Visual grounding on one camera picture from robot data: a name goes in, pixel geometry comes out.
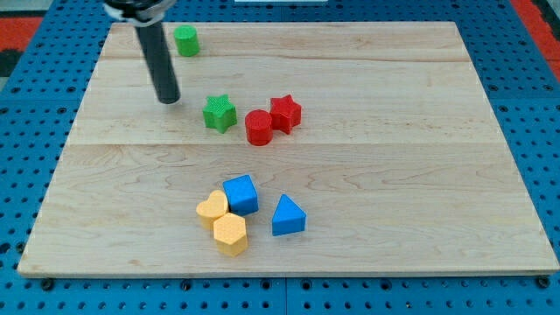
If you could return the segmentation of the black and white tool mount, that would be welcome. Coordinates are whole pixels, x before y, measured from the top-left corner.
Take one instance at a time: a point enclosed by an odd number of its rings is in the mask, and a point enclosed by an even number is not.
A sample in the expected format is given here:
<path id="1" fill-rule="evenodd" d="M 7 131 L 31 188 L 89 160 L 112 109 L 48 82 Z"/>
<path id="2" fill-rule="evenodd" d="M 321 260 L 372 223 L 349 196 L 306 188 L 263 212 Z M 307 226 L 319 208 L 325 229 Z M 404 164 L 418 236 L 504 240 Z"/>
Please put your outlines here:
<path id="1" fill-rule="evenodd" d="M 103 9 L 113 19 L 135 27 L 161 22 L 177 0 L 104 0 Z"/>

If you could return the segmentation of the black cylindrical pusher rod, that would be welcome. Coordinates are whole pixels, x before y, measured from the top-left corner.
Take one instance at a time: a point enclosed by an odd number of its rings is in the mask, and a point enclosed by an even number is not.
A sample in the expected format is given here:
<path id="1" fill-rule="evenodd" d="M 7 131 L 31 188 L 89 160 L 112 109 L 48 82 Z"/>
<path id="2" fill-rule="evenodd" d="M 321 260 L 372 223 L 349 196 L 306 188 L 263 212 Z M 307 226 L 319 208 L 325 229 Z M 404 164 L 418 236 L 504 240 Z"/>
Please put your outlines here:
<path id="1" fill-rule="evenodd" d="M 135 30 L 157 99 L 163 104 L 178 102 L 179 84 L 162 23 L 158 21 Z"/>

